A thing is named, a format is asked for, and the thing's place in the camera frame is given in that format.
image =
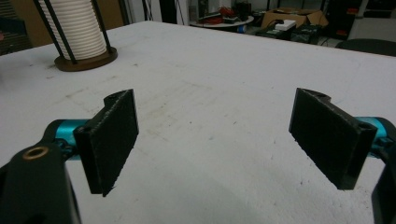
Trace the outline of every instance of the white coiled cylinder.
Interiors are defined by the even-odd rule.
[[[64,57],[70,60],[44,0],[39,0],[39,3]],[[76,60],[93,58],[106,52],[106,43],[91,0],[50,0],[50,3]]]

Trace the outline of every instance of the wooden base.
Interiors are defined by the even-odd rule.
[[[67,60],[64,56],[59,56],[55,59],[55,65],[59,70],[64,72],[84,71],[111,63],[116,60],[117,56],[117,50],[115,48],[111,48],[111,52],[107,50],[99,56],[90,59],[77,60],[76,64],[73,64],[72,61]]]

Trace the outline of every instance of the table surface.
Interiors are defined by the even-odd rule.
[[[209,23],[197,23],[196,21],[190,21],[191,26],[197,26],[197,27],[203,27],[203,28],[224,28],[224,27],[233,27],[233,26],[238,26],[238,25],[245,25],[253,21],[254,18],[252,16],[249,16],[246,21],[238,21],[233,24],[228,24],[228,23],[219,23],[219,24],[209,24]]]
[[[134,89],[140,134],[110,194],[66,163],[84,223],[373,223],[382,162],[337,190],[290,116],[301,87],[396,123],[395,58],[152,21],[108,35],[119,58],[90,71],[59,71],[53,45],[0,57],[0,165],[51,121],[89,119]]]

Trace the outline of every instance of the black chair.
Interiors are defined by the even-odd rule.
[[[350,39],[337,44],[335,47],[337,49],[349,49],[396,57],[396,42],[388,40]]]

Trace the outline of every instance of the cardboard box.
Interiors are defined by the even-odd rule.
[[[262,28],[268,25],[273,25],[275,20],[291,20],[296,21],[297,27],[303,24],[314,24],[327,26],[329,22],[323,15],[323,12],[318,9],[298,9],[292,7],[279,7],[267,11],[262,20]]]

